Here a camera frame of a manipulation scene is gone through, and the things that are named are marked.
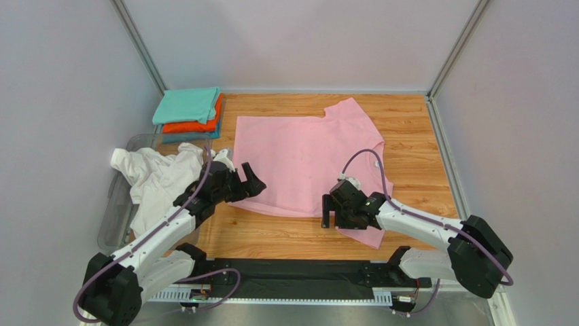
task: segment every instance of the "metal corner post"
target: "metal corner post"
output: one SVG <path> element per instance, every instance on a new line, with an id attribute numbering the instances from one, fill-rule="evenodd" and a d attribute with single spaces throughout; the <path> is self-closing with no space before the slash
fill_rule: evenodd
<path id="1" fill-rule="evenodd" d="M 149 72 L 149 75 L 151 75 L 153 83 L 155 84 L 157 91 L 159 91 L 159 95 L 163 97 L 167 87 L 163 82 L 161 74 L 159 73 L 159 70 L 157 70 L 157 67 L 153 62 L 153 59 L 151 58 L 151 54 L 149 53 L 147 47 L 145 46 L 145 43 L 143 42 L 143 38 L 141 37 L 139 31 L 137 30 L 135 22 L 130 17 L 128 8 L 126 7 L 123 0 L 111 0 L 111 4 L 115 8 L 115 11 L 119 16 L 119 19 L 124 25 L 124 28 L 126 29 L 128 36 L 130 37 L 130 40 L 133 41 L 133 45 L 135 45 L 135 48 L 137 49 L 137 52 L 139 53 L 139 56 L 141 57 L 143 64 L 145 64 L 145 68 Z"/>
<path id="2" fill-rule="evenodd" d="M 434 84 L 432 84 L 432 87 L 428 91 L 427 95 L 428 98 L 434 99 L 436 98 L 436 95 L 438 95 L 440 88 L 442 87 L 442 84 L 448 77 L 449 73 L 451 72 L 451 69 L 455 65 L 466 43 L 468 42 L 468 39 L 472 36 L 472 33 L 474 32 L 476 26 L 482 19 L 483 15 L 487 11 L 487 8 L 489 7 L 489 4 L 492 1 L 493 0 L 479 0 L 478 3 L 476 4 L 476 7 L 472 11 L 470 18 L 468 18 L 468 21 L 466 22 L 464 29 L 460 33 L 459 38 L 457 39 L 453 49 L 451 50 L 449 57 L 442 65 L 440 72 L 438 73 L 436 79 L 434 80 Z"/>
<path id="3" fill-rule="evenodd" d="M 436 143 L 438 144 L 438 150 L 440 151 L 440 156 L 442 157 L 442 165 L 444 166 L 446 177 L 449 180 L 449 186 L 451 188 L 451 193 L 453 195 L 458 217 L 462 220 L 466 220 L 470 215 L 470 212 L 466 204 L 462 186 L 457 174 L 457 169 L 455 168 L 452 160 L 451 151 L 446 139 L 446 135 L 444 133 L 444 129 L 440 123 L 436 102 L 432 101 L 427 96 L 425 96 L 425 100 L 428 114 L 430 115 L 430 122 L 432 123 L 432 130 L 434 131 Z"/>
<path id="4" fill-rule="evenodd" d="M 446 135 L 444 133 L 444 128 L 440 122 L 440 116 L 438 114 L 438 108 L 436 106 L 436 96 L 440 92 L 440 89 L 449 76 L 452 68 L 457 62 L 460 54 L 464 50 L 469 38 L 472 36 L 476 26 L 480 22 L 484 13 L 487 11 L 489 4 L 492 0 L 479 0 L 476 7 L 472 11 L 466 25 L 464 26 L 459 38 L 457 39 L 453 49 L 451 50 L 448 58 L 444 62 L 440 72 L 436 76 L 432 87 L 425 96 L 426 105 L 428 108 L 428 113 L 430 115 L 430 121 L 432 122 L 432 128 L 436 136 L 436 142 L 440 150 L 440 155 L 442 156 L 442 163 L 444 164 L 444 169 L 446 171 L 446 176 L 449 179 L 449 185 L 451 187 L 451 192 L 453 194 L 453 199 L 455 201 L 455 206 L 457 208 L 457 214 L 461 219 L 467 219 L 469 213 L 468 206 L 465 201 L 464 193 L 460 185 L 460 180 L 457 174 L 457 169 L 454 165 L 451 151 L 449 148 Z"/>

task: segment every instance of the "black bracket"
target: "black bracket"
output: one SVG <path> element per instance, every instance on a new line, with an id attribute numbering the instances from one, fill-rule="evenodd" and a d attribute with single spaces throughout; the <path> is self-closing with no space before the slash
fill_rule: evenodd
<path id="1" fill-rule="evenodd" d="M 512 254 L 497 234 L 482 218 L 471 215 L 461 222 L 462 230 L 488 250 L 506 270 L 512 263 Z M 468 291 L 490 299 L 500 284 L 503 274 L 489 258 L 467 238 L 457 235 L 449 239 L 447 249 L 459 283 Z"/>
<path id="2" fill-rule="evenodd" d="M 373 192 L 367 197 L 350 181 L 338 180 L 330 193 L 321 197 L 321 226 L 330 227 L 330 212 L 333 211 L 334 224 L 340 229 L 365 230 L 368 226 L 380 229 L 376 214 L 384 202 L 384 194 Z"/>
<path id="3" fill-rule="evenodd" d="M 113 257 L 97 253 L 89 262 L 84 283 L 106 265 Z M 141 292 L 133 267 L 115 265 L 98 277 L 82 294 L 80 308 L 90 312 L 106 325 L 129 325 L 141 309 Z"/>
<path id="4" fill-rule="evenodd" d="M 247 181 L 242 182 L 237 170 L 231 171 L 223 162 L 213 162 L 209 169 L 207 180 L 201 189 L 186 207 L 191 216 L 195 216 L 196 226 L 199 227 L 215 213 L 215 206 L 220 202 L 238 202 L 246 198 L 255 197 L 264 191 L 266 184 L 258 179 L 249 163 L 242 163 L 243 172 Z M 200 175 L 207 169 L 205 164 Z M 184 193 L 173 202 L 174 206 L 183 206 L 198 187 L 199 181 L 191 183 Z"/>
<path id="5" fill-rule="evenodd" d="M 392 296 L 392 306 L 390 309 L 400 311 L 400 312 L 411 312 L 416 307 L 416 301 L 414 302 L 403 302 L 400 301 L 398 295 Z"/>
<path id="6" fill-rule="evenodd" d="M 197 266 L 197 269 L 195 271 L 195 274 L 194 275 L 192 274 L 191 276 L 203 275 L 203 274 L 215 271 L 215 270 L 222 270 L 224 268 L 229 268 L 229 267 L 231 267 L 231 261 L 229 261 L 228 259 L 202 260 L 202 261 L 199 261 L 199 263 L 197 261 L 195 261 L 195 265 Z M 192 282 L 192 284 L 196 284 L 196 283 L 202 283 L 202 284 L 210 283 L 211 285 L 234 284 L 236 277 L 235 276 L 232 277 L 231 274 L 232 274 L 231 272 L 225 272 L 225 273 L 220 273 L 220 274 L 216 274 L 213 276 L 208 276 L 206 279 L 196 280 L 196 281 Z"/>
<path id="7" fill-rule="evenodd" d="M 204 261 L 207 260 L 207 254 L 203 250 L 195 247 L 193 244 L 190 243 L 182 243 L 178 245 L 175 248 L 175 250 L 183 251 L 184 253 L 188 254 L 191 257 L 191 259 L 195 261 L 195 264 L 193 265 L 193 271 L 191 271 L 190 277 L 202 274 L 199 273 L 199 265 L 201 265 Z"/>
<path id="8" fill-rule="evenodd" d="M 402 256 L 410 247 L 399 247 L 387 263 L 364 263 L 364 284 L 367 287 L 410 287 L 415 288 L 417 280 L 410 278 L 400 269 Z M 420 288 L 432 287 L 430 278 L 418 279 Z"/>

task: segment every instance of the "clear plastic bin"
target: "clear plastic bin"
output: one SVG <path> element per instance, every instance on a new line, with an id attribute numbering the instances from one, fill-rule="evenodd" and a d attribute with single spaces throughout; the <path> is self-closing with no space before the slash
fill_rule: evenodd
<path id="1" fill-rule="evenodd" d="M 192 143 L 200 148 L 211 148 L 211 138 L 205 134 L 140 134 L 133 137 L 127 144 L 126 150 L 136 151 L 150 147 L 162 155 L 177 154 L 181 143 Z M 105 253 L 112 253 L 128 244 L 130 237 L 129 225 L 135 217 L 139 205 L 134 205 L 130 199 L 130 185 L 118 172 L 109 188 L 109 204 L 105 211 L 101 230 L 97 238 L 99 247 Z M 187 237 L 187 241 L 194 245 L 199 237 L 199 229 Z"/>

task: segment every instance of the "orange folded shirt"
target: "orange folded shirt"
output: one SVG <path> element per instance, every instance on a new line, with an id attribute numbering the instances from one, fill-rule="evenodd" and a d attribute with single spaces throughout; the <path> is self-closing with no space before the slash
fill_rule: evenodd
<path id="1" fill-rule="evenodd" d="M 190 122 L 171 122 L 170 124 L 165 124 L 163 126 L 164 134 L 175 134 L 178 132 L 212 132 L 217 128 L 217 123 L 221 116 L 221 102 L 223 99 L 223 93 L 217 98 L 215 102 L 215 119 L 209 120 L 207 124 L 201 124 L 198 121 Z"/>

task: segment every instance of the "metal frame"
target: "metal frame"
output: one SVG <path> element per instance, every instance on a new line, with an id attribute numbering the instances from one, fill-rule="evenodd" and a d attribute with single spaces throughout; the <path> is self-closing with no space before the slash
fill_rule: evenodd
<path id="1" fill-rule="evenodd" d="M 434 131 L 434 136 L 436 137 L 436 143 L 438 144 L 438 151 L 442 157 L 442 165 L 444 166 L 446 177 L 449 180 L 449 186 L 451 187 L 451 193 L 455 202 L 457 214 L 460 219 L 466 220 L 470 216 L 470 210 L 468 209 L 468 204 L 465 200 L 464 191 L 458 177 L 458 172 L 452 159 L 449 142 L 446 139 L 444 128 L 440 123 L 436 102 L 427 96 L 425 96 L 424 99 L 426 101 L 428 114 L 430 115 L 430 123 L 432 124 L 432 130 Z"/>
<path id="2" fill-rule="evenodd" d="M 157 91 L 159 92 L 160 96 L 163 96 L 164 91 L 167 90 L 167 86 L 163 82 L 161 74 L 159 70 L 157 70 L 154 61 L 149 51 L 147 50 L 147 47 L 145 46 L 145 43 L 141 35 L 139 34 L 135 22 L 133 21 L 133 19 L 129 14 L 127 6 L 125 5 L 123 0 L 110 0 L 110 1 L 113 7 L 115 8 L 115 11 L 117 12 L 119 19 L 122 21 L 127 34 L 129 35 L 131 41 L 133 42 L 133 45 L 135 46 L 137 52 L 139 53 L 139 56 L 141 57 L 141 60 L 143 61 L 145 68 L 149 72 Z M 476 7 L 474 8 L 471 16 L 469 17 L 458 40 L 453 46 L 453 49 L 451 50 L 448 58 L 444 62 L 440 72 L 436 76 L 436 79 L 432 84 L 432 87 L 427 92 L 413 92 L 415 94 L 418 93 L 425 95 L 425 102 L 432 123 L 432 128 L 434 130 L 434 134 L 436 137 L 436 142 L 438 144 L 438 148 L 442 156 L 442 163 L 444 165 L 444 170 L 449 180 L 451 193 L 453 195 L 453 200 L 457 208 L 457 214 L 461 219 L 468 218 L 468 216 L 470 215 L 470 210 L 465 201 L 464 192 L 460 184 L 457 169 L 452 159 L 452 154 L 449 149 L 449 144 L 446 139 L 446 135 L 444 133 L 444 128 L 442 127 L 442 124 L 440 122 L 440 116 L 438 114 L 438 108 L 436 106 L 436 97 L 438 96 L 444 81 L 449 76 L 453 66 L 460 57 L 460 54 L 464 50 L 468 40 L 471 38 L 476 26 L 481 21 L 484 13 L 487 11 L 491 2 L 492 0 L 479 0 L 479 2 L 476 4 Z M 154 132 L 159 133 L 160 131 L 161 131 L 160 127 L 156 126 Z M 456 282 L 453 283 L 449 281 L 443 281 L 440 290 L 460 291 L 460 292 L 465 291 L 465 289 L 460 285 L 458 285 L 458 283 Z M 508 298 L 506 296 L 506 293 L 504 292 L 503 287 L 497 289 L 495 295 L 491 299 L 489 299 L 489 305 L 491 307 L 493 320 L 496 325 L 499 326 L 516 325 L 513 313 L 510 309 Z"/>
<path id="3" fill-rule="evenodd" d="M 190 299 L 189 293 L 200 285 L 179 284 L 170 285 L 165 290 L 153 295 L 147 302 L 175 302 L 214 304 L 220 297 L 210 297 L 207 300 Z M 300 304 L 307 306 L 391 306 L 392 294 L 389 289 L 372 288 L 374 299 L 366 300 L 309 300 L 309 299 L 238 299 L 230 298 L 227 304 Z"/>
<path id="4" fill-rule="evenodd" d="M 119 19 L 121 20 L 124 28 L 126 29 L 126 33 L 130 37 L 130 40 L 133 42 L 133 45 L 137 49 L 137 52 L 139 53 L 139 56 L 141 57 L 143 64 L 145 64 L 145 68 L 149 72 L 149 75 L 151 75 L 151 79 L 153 79 L 153 83 L 155 84 L 155 87 L 157 88 L 159 95 L 163 97 L 165 90 L 167 89 L 167 86 L 163 82 L 161 74 L 159 73 L 159 70 L 157 70 L 155 63 L 151 58 L 151 54 L 149 53 L 149 50 L 147 50 L 145 42 L 143 41 L 143 38 L 139 34 L 139 30 L 137 29 L 135 22 L 130 17 L 128 8 L 124 4 L 123 0 L 111 0 L 111 4 L 115 8 L 115 11 L 119 16 Z"/>
<path id="5" fill-rule="evenodd" d="M 460 33 L 457 42 L 455 43 L 453 49 L 451 50 L 449 57 L 442 65 L 442 68 L 438 73 L 438 76 L 436 76 L 436 79 L 434 80 L 432 87 L 428 91 L 427 95 L 428 98 L 436 98 L 436 95 L 438 95 L 440 88 L 442 87 L 446 78 L 449 76 L 449 73 L 451 72 L 454 64 L 456 63 L 462 51 L 464 50 L 465 45 L 472 36 L 474 29 L 476 28 L 481 18 L 487 11 L 487 8 L 489 7 L 489 4 L 491 2 L 492 0 L 479 0 L 478 3 L 476 4 L 476 7 L 474 8 L 472 14 L 470 15 L 470 18 L 468 18 L 468 21 L 466 22 L 464 29 Z"/>

